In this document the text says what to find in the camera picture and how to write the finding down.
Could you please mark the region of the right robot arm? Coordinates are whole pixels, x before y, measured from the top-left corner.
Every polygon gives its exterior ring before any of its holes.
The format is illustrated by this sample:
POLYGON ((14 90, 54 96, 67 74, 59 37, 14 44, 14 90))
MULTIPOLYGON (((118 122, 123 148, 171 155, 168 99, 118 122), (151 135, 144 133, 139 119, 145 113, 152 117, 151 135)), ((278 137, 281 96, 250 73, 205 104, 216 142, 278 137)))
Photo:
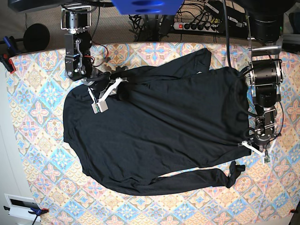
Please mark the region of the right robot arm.
POLYGON ((67 31, 64 36, 66 76, 73 82, 81 81, 86 85, 94 113, 103 113, 108 110, 106 99, 116 95, 118 86, 127 82, 127 78, 112 78, 110 72, 102 72, 95 65, 90 53, 92 36, 88 31, 92 11, 92 6, 82 3, 62 5, 60 26, 67 31))

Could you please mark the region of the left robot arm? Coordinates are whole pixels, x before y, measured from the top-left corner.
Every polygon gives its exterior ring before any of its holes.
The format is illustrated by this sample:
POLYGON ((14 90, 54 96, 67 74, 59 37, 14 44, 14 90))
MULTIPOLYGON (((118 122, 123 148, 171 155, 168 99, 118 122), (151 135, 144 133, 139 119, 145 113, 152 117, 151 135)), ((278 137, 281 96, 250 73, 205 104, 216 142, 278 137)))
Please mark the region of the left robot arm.
POLYGON ((280 85, 283 81, 279 54, 283 45, 283 17, 255 15, 246 12, 250 62, 240 76, 249 77, 255 126, 246 131, 241 145, 271 162, 268 148, 281 133, 276 122, 275 105, 281 102, 280 85))

